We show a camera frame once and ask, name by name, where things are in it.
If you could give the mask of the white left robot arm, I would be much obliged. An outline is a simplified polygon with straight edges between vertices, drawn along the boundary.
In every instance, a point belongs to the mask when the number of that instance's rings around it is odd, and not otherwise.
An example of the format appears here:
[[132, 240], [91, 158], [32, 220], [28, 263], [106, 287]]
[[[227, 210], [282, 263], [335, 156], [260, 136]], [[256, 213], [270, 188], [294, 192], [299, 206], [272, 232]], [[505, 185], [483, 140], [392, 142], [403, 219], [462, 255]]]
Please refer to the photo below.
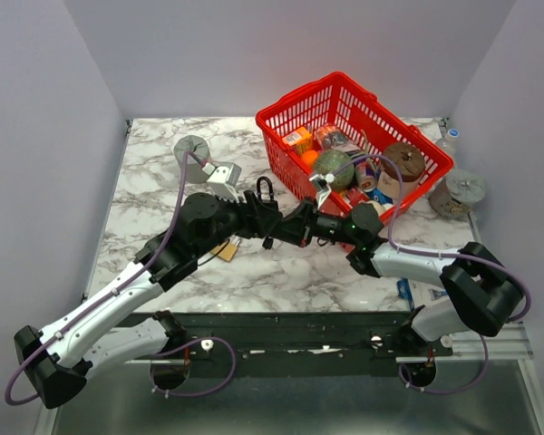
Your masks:
[[17, 375], [35, 398], [55, 409], [74, 398], [89, 373], [158, 352], [176, 356], [181, 333], [156, 323], [151, 333], [122, 342], [111, 330], [140, 306], [193, 274], [199, 259], [227, 238], [269, 237], [282, 220], [272, 194], [247, 190], [230, 199], [210, 193], [179, 198], [168, 228], [150, 239], [122, 272], [95, 297], [40, 329], [27, 325], [14, 337]]

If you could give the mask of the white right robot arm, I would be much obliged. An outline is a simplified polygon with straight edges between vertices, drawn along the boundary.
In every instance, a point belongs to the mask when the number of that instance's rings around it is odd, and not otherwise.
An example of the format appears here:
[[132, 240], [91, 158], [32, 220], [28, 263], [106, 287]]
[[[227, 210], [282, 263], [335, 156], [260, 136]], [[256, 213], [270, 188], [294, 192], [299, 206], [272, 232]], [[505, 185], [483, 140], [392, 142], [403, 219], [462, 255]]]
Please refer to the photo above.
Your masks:
[[279, 219], [270, 236], [301, 247], [314, 237], [348, 244], [353, 249], [346, 258], [360, 275], [400, 277], [444, 289], [446, 299], [417, 309], [399, 332], [401, 348], [411, 355], [448, 334], [471, 330], [493, 337], [510, 320], [524, 292], [484, 245], [470, 242], [462, 249], [442, 251], [393, 247], [380, 237], [383, 227], [367, 203], [339, 217], [318, 211], [305, 199]]

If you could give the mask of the black headed key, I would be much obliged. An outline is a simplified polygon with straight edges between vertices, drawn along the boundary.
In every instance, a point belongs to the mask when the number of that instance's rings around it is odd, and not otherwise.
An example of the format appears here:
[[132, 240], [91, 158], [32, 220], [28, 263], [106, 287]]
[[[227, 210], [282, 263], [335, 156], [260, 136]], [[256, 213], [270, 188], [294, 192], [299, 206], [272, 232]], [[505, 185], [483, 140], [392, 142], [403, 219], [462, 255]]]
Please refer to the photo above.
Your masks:
[[273, 247], [273, 239], [271, 237], [266, 237], [264, 240], [263, 240], [263, 243], [262, 243], [262, 247], [265, 249], [265, 250], [269, 250]]

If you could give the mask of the brass padlock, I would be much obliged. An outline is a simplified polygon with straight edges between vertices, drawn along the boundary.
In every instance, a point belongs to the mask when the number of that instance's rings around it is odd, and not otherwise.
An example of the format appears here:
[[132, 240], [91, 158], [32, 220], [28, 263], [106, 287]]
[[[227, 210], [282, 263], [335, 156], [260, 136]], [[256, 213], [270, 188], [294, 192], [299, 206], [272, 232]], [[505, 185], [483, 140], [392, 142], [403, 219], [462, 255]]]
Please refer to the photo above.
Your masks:
[[231, 262], [238, 252], [238, 247], [241, 243], [241, 238], [233, 236], [229, 241], [222, 243], [219, 246], [214, 247], [210, 253], [226, 262]]

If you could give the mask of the black padlock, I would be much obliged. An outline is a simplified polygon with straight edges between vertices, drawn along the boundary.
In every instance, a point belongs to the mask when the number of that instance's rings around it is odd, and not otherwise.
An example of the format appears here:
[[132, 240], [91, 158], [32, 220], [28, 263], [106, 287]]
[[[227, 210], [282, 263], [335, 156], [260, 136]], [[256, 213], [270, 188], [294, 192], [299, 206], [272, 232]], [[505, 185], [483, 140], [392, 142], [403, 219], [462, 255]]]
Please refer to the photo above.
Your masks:
[[271, 179], [267, 176], [257, 178], [256, 184], [257, 199], [264, 205], [272, 205], [275, 203], [275, 192]]

